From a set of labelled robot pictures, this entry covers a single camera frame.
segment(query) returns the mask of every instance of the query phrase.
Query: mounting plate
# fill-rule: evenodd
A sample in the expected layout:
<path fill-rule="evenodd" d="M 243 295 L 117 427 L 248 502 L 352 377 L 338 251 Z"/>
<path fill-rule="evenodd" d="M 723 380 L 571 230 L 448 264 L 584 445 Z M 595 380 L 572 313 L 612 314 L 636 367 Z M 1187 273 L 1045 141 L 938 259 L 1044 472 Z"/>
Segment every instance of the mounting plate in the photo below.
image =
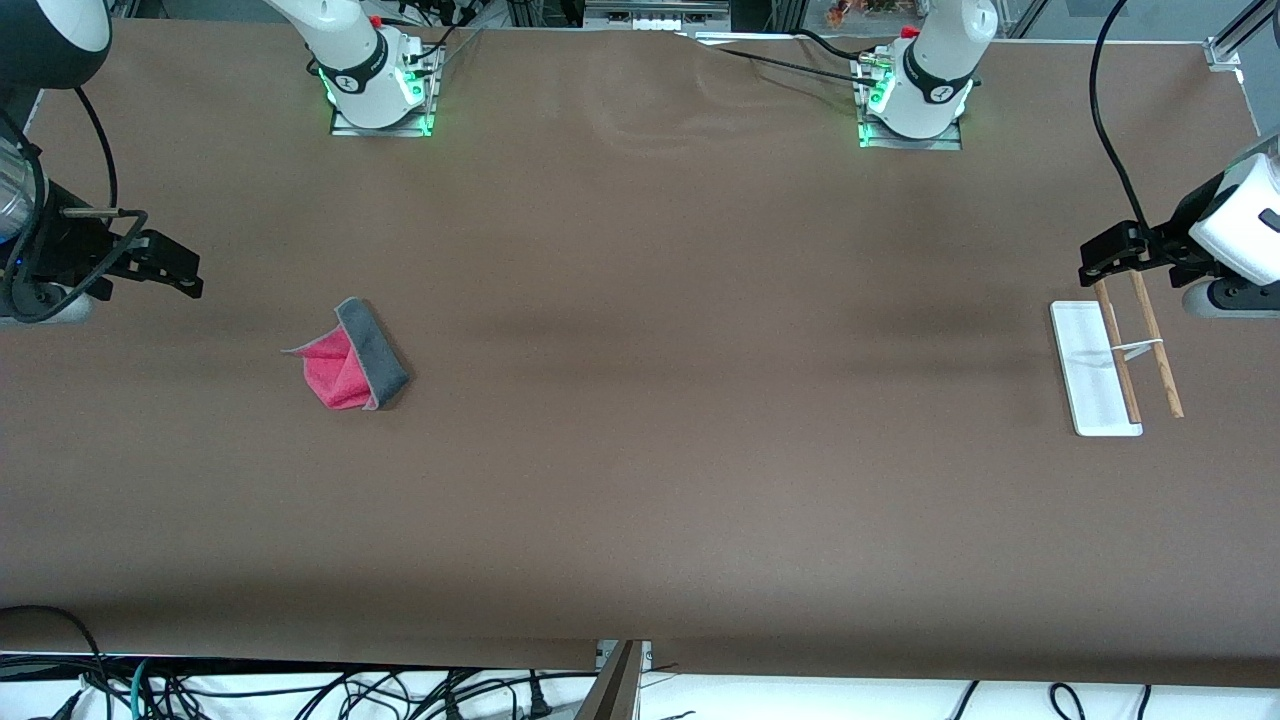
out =
<path fill-rule="evenodd" d="M 421 53 L 422 41 L 413 36 L 408 36 L 408 51 Z M 431 132 L 435 129 L 435 108 L 440 100 L 440 79 L 444 74 L 445 53 L 447 50 L 440 47 L 430 56 L 406 67 L 406 70 L 420 73 L 419 78 L 407 85 L 413 91 L 421 90 L 424 100 L 399 122 L 384 128 L 362 128 L 352 124 L 338 111 L 338 108 L 334 108 L 333 118 L 329 120 L 329 135 L 338 137 L 431 137 Z"/>
<path fill-rule="evenodd" d="M 874 56 L 888 54 L 888 46 L 879 46 Z M 882 79 L 884 68 L 882 65 L 863 64 L 858 60 L 849 61 L 849 70 L 856 78 Z M 854 83 L 854 105 L 858 108 L 858 145 L 859 147 L 891 147 L 895 150 L 960 150 L 960 123 L 951 120 L 942 135 L 927 140 L 902 137 L 891 131 L 876 114 L 868 111 L 872 88 Z"/>

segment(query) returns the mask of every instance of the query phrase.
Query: table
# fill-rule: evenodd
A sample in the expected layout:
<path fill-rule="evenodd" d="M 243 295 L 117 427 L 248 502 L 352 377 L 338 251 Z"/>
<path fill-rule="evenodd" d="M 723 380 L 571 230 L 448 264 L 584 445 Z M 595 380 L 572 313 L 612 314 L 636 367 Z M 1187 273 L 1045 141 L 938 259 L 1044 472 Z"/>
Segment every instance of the table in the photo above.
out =
<path fill-rule="evenodd" d="M 1188 418 L 1139 364 L 1146 436 L 1071 432 L 1048 304 L 1129 213 L 1089 53 L 993 45 L 964 151 L 902 152 L 858 147 L 838 81 L 486 32 L 434 137 L 361 140 L 289 27 L 120 23 L 87 90 L 122 204 L 205 297 L 0 334 L 0 596 L 134 652 L 1274 684 L 1274 325 L 1152 274 Z M 1101 82 L 1151 217 L 1252 137 L 1194 45 Z M 101 200 L 74 97 L 33 140 Z M 390 411 L 279 354 L 352 295 L 415 374 Z"/>

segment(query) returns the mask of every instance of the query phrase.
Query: towel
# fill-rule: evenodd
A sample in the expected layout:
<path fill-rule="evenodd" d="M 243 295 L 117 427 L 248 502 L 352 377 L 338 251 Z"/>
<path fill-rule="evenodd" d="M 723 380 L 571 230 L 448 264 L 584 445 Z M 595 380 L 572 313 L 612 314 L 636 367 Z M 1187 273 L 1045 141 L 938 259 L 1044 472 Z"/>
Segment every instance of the towel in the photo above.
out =
<path fill-rule="evenodd" d="M 337 328 L 284 352 L 302 357 L 302 377 L 325 407 L 384 407 L 408 383 L 408 373 L 358 297 L 343 300 L 334 313 Z"/>

